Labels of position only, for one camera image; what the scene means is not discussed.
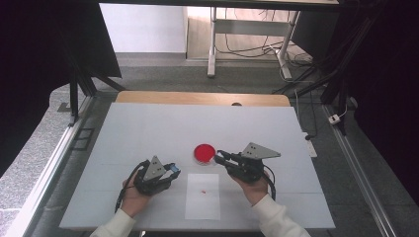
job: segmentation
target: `hand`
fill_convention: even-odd
[[[250,204],[255,205],[268,193],[268,182],[264,178],[260,178],[258,181],[247,184],[238,178],[232,177],[235,182],[243,189],[243,193],[249,200]]]
[[[151,200],[150,196],[142,195],[138,192],[133,184],[133,177],[127,185],[126,193],[123,198],[123,204],[121,206],[121,209],[131,218],[134,218],[137,214],[139,214]]]

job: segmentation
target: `metal frame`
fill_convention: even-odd
[[[83,73],[80,69],[71,68],[70,75],[70,108],[71,108],[71,117],[69,126],[73,126],[77,123],[79,118],[79,108],[78,108],[78,86],[80,86],[86,97],[93,97],[98,91],[95,84],[93,83],[92,78]]]
[[[292,19],[288,22],[262,22],[262,21],[241,21],[216,18],[216,7],[210,8],[210,45],[209,45],[209,67],[208,78],[215,76],[215,34],[251,35],[284,37],[281,50],[276,50],[276,57],[280,63],[284,79],[292,79],[287,66],[286,53],[299,11],[294,12]]]
[[[98,78],[99,80],[101,80],[102,82],[108,84],[110,87],[114,88],[115,90],[121,92],[121,91],[127,91],[127,88],[123,87],[122,85],[116,83],[115,81],[113,81],[112,79],[110,79],[107,76],[102,75],[101,73],[97,72],[96,70],[88,67],[86,68],[86,71],[92,75],[93,77]]]
[[[360,7],[368,9],[375,6],[380,0],[362,4]],[[221,7],[221,8],[248,8],[248,9],[270,9],[290,11],[321,11],[341,12],[358,7],[356,2],[348,1],[345,4],[313,3],[309,1],[272,1],[272,0],[71,0],[71,2],[90,3],[120,3],[120,4],[141,4],[141,5],[164,5],[164,6],[196,6],[196,7]]]
[[[326,115],[326,118],[332,116],[330,113],[331,109],[328,109],[326,106],[323,106],[323,112]],[[351,168],[352,174],[357,181],[358,186],[360,187],[361,193],[364,196],[367,205],[372,211],[372,215],[376,220],[377,227],[381,232],[382,236],[385,237],[396,237],[397,234],[392,226],[385,209],[383,208],[381,201],[379,200],[376,192],[374,191],[370,181],[364,172],[361,163],[358,160],[357,155],[354,152],[354,149],[351,146],[348,138],[340,132],[339,128],[335,125],[331,125],[333,132],[335,133],[336,139],[342,149],[342,152],[345,155],[345,158],[348,162],[349,167]]]
[[[91,103],[92,98],[86,97],[80,108],[81,115],[88,114],[87,112],[88,110],[90,110]],[[28,226],[31,224],[32,219],[34,218],[34,215],[38,207],[40,206],[43,195],[46,193],[49,184],[52,182],[57,169],[63,161],[64,156],[67,154],[70,144],[76,136],[77,131],[81,127],[83,121],[84,118],[83,116],[81,116],[81,119],[79,119],[73,126],[69,126],[64,131],[63,135],[61,136],[61,139],[59,140],[57,146],[52,152],[52,155],[49,157],[49,160],[46,163],[45,168],[41,172],[40,177],[38,178],[37,182],[31,190],[31,193],[29,194],[27,200],[22,206],[21,211],[19,212],[18,216],[15,218],[9,230],[7,231],[7,237],[17,237],[25,235]]]

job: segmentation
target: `table leg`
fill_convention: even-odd
[[[284,37],[283,46],[281,47],[281,50],[277,53],[277,58],[278,58],[278,61],[280,62],[281,70],[283,71],[283,74],[284,74],[284,79],[286,80],[292,79],[290,70],[286,62],[286,52],[287,52],[287,48],[291,39],[291,35],[293,34],[293,28],[295,27],[295,22],[298,17],[298,14],[299,14],[299,11],[294,13],[293,18],[290,21],[289,30],[286,36]]]
[[[216,22],[216,8],[210,8],[210,46],[209,46],[209,71],[208,77],[215,76],[215,22]]]
[[[69,126],[73,126],[78,120],[78,84],[77,84],[77,72],[74,68],[71,68],[70,75],[70,108],[71,118]]]

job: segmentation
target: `white tabletop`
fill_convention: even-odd
[[[182,173],[136,217],[134,229],[258,230],[249,203],[225,169],[200,165],[193,155],[202,143],[237,153],[249,142],[282,154],[264,164],[275,172],[277,202],[288,207],[291,218],[305,228],[333,228],[293,108],[125,103],[112,104],[60,227],[94,229],[106,223],[122,180],[157,155]]]

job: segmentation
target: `white wall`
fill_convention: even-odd
[[[100,6],[115,52],[186,52],[186,7]]]

